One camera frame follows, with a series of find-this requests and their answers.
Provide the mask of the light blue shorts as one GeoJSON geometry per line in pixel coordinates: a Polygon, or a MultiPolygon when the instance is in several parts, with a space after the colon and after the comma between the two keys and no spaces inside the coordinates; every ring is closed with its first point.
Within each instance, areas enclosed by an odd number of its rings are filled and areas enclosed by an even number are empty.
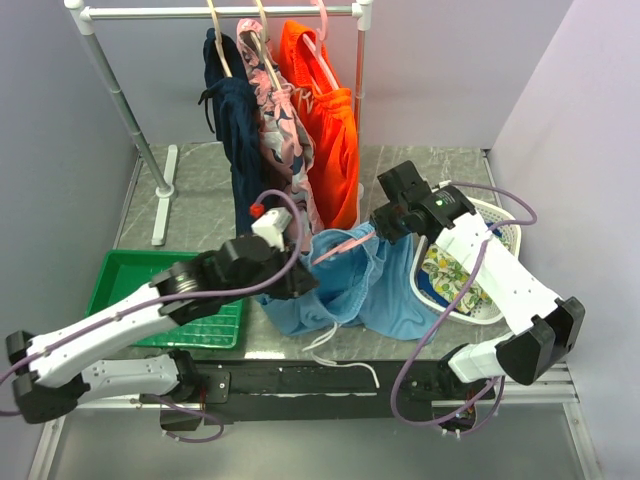
{"type": "Polygon", "coordinates": [[[423,337],[437,321],[413,292],[410,273],[413,238],[396,244],[375,235],[346,253],[313,265],[312,261],[338,244],[374,232],[366,222],[351,230],[329,229],[315,235],[302,263],[319,286],[296,299],[256,298],[271,323],[287,336],[297,336],[334,325],[366,329],[396,340],[423,337]]]}

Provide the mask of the pink plastic hanger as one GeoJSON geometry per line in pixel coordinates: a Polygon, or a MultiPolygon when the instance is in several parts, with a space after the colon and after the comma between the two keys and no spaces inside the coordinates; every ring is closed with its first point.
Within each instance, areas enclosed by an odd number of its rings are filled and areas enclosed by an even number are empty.
{"type": "Polygon", "coordinates": [[[319,257],[317,257],[315,260],[312,261],[312,264],[313,265],[318,265],[318,264],[328,260],[332,256],[335,256],[335,255],[338,255],[338,254],[342,254],[342,253],[346,253],[347,251],[350,251],[350,250],[362,245],[363,243],[367,242],[368,240],[372,239],[375,235],[376,235],[375,232],[370,232],[370,233],[366,234],[365,236],[363,236],[363,237],[361,237],[359,239],[346,240],[346,241],[338,244],[334,248],[328,250],[324,254],[320,255],[319,257]]]}

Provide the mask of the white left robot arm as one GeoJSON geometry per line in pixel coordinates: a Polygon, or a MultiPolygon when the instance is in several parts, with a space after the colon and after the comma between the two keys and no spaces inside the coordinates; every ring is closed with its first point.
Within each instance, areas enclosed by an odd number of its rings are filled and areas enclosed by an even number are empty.
{"type": "Polygon", "coordinates": [[[272,246],[259,236],[238,237],[176,262],[123,300],[66,328],[9,335],[12,413],[39,424],[106,397],[141,394],[188,401],[202,383],[189,353],[172,350],[116,361],[110,355],[252,295],[293,299],[318,284],[295,248],[272,246]]]}

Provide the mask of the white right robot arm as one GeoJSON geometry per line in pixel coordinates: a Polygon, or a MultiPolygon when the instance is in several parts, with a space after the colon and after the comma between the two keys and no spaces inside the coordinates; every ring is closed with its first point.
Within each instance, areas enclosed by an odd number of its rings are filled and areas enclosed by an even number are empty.
{"type": "Polygon", "coordinates": [[[474,381],[507,376],[533,384],[574,347],[585,308],[562,299],[538,281],[491,232],[479,204],[452,184],[431,188],[411,161],[382,173],[378,181],[388,199],[371,220],[382,238],[395,243],[416,234],[450,254],[497,306],[506,335],[467,344],[444,357],[440,391],[460,398],[474,381]]]}

